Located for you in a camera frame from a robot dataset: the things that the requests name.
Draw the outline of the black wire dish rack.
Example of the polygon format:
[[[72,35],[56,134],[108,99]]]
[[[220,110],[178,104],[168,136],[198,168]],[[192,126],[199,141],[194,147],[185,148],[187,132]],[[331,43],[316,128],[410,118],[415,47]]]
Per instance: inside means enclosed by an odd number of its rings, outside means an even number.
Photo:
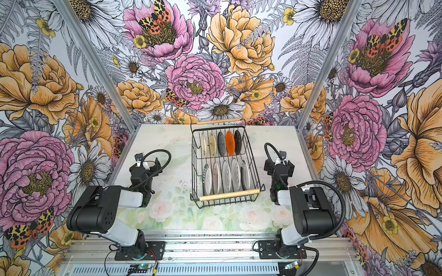
[[[191,134],[190,199],[199,209],[254,202],[266,190],[244,119],[192,123]]]

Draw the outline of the white plate orange sunburst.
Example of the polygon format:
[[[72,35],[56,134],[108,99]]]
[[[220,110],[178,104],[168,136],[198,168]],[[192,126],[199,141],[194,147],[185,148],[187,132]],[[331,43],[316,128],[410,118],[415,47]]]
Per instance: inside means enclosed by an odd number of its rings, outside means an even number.
[[[213,176],[214,194],[219,194],[222,190],[222,176],[221,176],[221,169],[219,168],[219,165],[216,162],[214,162],[212,167],[212,176]]]

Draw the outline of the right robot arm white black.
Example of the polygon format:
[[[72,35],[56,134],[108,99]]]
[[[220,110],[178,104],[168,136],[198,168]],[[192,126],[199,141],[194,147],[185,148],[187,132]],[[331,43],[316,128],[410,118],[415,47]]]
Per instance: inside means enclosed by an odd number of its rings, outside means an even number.
[[[341,221],[336,218],[327,196],[319,182],[308,181],[289,186],[288,179],[293,176],[294,165],[278,155],[274,162],[270,155],[264,171],[271,176],[270,199],[279,206],[291,208],[293,222],[277,231],[273,249],[281,258],[290,258],[304,244],[328,238],[336,233]]]

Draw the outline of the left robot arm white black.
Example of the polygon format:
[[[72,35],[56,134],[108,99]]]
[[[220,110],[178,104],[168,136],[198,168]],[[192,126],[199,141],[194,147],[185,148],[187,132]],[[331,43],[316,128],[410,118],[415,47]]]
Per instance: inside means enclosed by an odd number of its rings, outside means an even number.
[[[152,180],[162,171],[158,159],[146,162],[142,154],[137,154],[135,160],[130,167],[130,187],[86,188],[68,215],[66,225],[70,231],[102,236],[114,242],[126,258],[142,259],[148,253],[144,233],[118,219],[117,210],[147,207],[154,194]]]

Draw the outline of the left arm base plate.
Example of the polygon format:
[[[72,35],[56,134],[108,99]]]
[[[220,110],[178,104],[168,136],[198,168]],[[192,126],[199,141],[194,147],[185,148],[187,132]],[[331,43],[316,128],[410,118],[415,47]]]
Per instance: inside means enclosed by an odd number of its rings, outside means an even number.
[[[123,247],[116,253],[115,261],[161,261],[165,252],[164,241],[147,241],[145,248],[136,245]]]

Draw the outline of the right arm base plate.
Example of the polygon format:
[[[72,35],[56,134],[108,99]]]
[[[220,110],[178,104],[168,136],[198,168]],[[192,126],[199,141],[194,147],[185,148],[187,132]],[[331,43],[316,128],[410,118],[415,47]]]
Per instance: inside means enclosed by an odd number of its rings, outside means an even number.
[[[277,245],[274,240],[258,240],[253,245],[260,259],[305,259],[306,251],[297,246]]]

